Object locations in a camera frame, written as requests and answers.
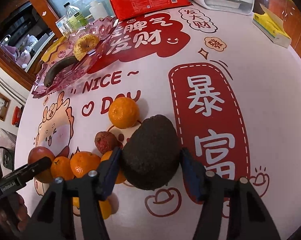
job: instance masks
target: table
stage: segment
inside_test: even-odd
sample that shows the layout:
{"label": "table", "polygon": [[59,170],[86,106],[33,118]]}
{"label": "table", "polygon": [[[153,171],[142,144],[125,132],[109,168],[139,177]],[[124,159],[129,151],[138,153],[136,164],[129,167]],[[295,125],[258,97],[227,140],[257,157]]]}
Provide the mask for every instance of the table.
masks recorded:
{"label": "table", "polygon": [[[252,15],[193,4],[120,23],[106,50],[98,65],[102,70],[93,67],[47,97],[29,95],[16,167],[27,162],[35,145],[55,155],[63,149],[69,157],[78,150],[100,155],[94,137],[103,130],[123,134],[124,143],[138,126],[116,129],[107,111],[116,97],[127,96],[137,101],[141,121],[168,117],[183,146],[207,169],[225,178],[246,176],[282,239],[301,225],[301,60],[291,47],[273,44]],[[220,146],[206,143],[212,141]],[[37,193],[34,184],[20,190],[30,214],[38,193],[47,189],[37,183]],[[201,205],[188,196],[180,168],[162,189],[143,191],[125,183],[115,185],[113,193],[119,209],[105,220],[111,239],[192,238]],[[224,202],[221,239],[228,212]],[[74,220],[82,239],[80,218]]]}

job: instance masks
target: dried orange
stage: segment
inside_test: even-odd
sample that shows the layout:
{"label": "dried orange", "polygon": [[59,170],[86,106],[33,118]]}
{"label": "dried orange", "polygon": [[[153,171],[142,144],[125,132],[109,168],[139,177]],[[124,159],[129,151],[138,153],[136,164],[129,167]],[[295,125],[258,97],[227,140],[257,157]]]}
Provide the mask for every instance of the dried orange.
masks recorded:
{"label": "dried orange", "polygon": [[[108,160],[108,159],[110,158],[112,152],[113,152],[113,151],[109,151],[109,152],[104,153],[104,155],[101,157],[101,160],[100,160],[100,161],[102,162],[102,161]],[[117,175],[115,184],[121,184],[121,183],[123,183],[125,180],[126,180],[126,178],[125,178],[125,176],[124,176],[122,170],[119,169],[119,172],[118,172],[118,175]]]}
{"label": "dried orange", "polygon": [[70,159],[64,156],[57,157],[52,162],[51,174],[55,179],[62,177],[64,180],[70,180],[74,178],[74,174],[70,168]]}
{"label": "dried orange", "polygon": [[139,118],[138,105],[130,98],[117,98],[109,107],[108,117],[117,128],[126,129],[132,127]]}
{"label": "dried orange", "polygon": [[77,178],[83,177],[89,171],[97,169],[100,157],[91,152],[78,152],[70,159],[70,167]]}
{"label": "dried orange", "polygon": [[[108,199],[105,201],[98,201],[99,207],[101,211],[101,215],[103,219],[108,219],[111,215],[111,205]],[[79,209],[79,197],[73,197],[73,206],[77,207]]]}

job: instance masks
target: shelf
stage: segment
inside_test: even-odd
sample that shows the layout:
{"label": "shelf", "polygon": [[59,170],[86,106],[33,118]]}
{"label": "shelf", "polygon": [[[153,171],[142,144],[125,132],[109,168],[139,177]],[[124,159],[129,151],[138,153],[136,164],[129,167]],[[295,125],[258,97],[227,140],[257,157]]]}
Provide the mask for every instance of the shelf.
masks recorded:
{"label": "shelf", "polygon": [[10,104],[10,100],[5,97],[1,92],[0,92],[0,98],[4,101],[4,104],[0,110],[0,120],[2,120],[3,122],[6,119],[6,115],[7,115],[7,111],[9,108],[9,104]]}

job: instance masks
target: yellow box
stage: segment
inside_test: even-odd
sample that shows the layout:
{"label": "yellow box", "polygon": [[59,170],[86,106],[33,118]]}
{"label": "yellow box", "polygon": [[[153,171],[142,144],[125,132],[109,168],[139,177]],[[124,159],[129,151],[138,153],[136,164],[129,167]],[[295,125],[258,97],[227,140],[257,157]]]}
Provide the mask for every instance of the yellow box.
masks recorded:
{"label": "yellow box", "polygon": [[261,4],[263,15],[254,13],[253,23],[275,44],[288,48],[292,39],[284,31],[283,21]]}

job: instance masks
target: pink glass fruit plate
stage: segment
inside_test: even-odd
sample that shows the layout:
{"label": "pink glass fruit plate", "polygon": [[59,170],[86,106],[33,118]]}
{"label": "pink glass fruit plate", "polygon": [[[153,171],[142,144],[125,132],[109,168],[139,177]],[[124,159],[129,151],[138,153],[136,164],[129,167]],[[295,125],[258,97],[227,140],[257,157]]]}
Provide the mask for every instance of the pink glass fruit plate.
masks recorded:
{"label": "pink glass fruit plate", "polygon": [[[118,19],[116,17],[107,16],[104,19],[90,22],[86,27],[80,28],[66,41],[59,44],[56,50],[50,54],[49,60],[43,63],[42,69],[36,76],[34,89],[32,91],[32,94],[34,95],[33,98],[41,98],[50,93],[59,91],[84,76],[103,55],[117,24]],[[47,71],[61,59],[72,56],[75,42],[86,34],[93,34],[100,38],[100,42],[97,44],[95,49],[87,53],[77,64],[70,65],[59,72],[55,77],[53,84],[49,88],[45,87],[44,78]]]}

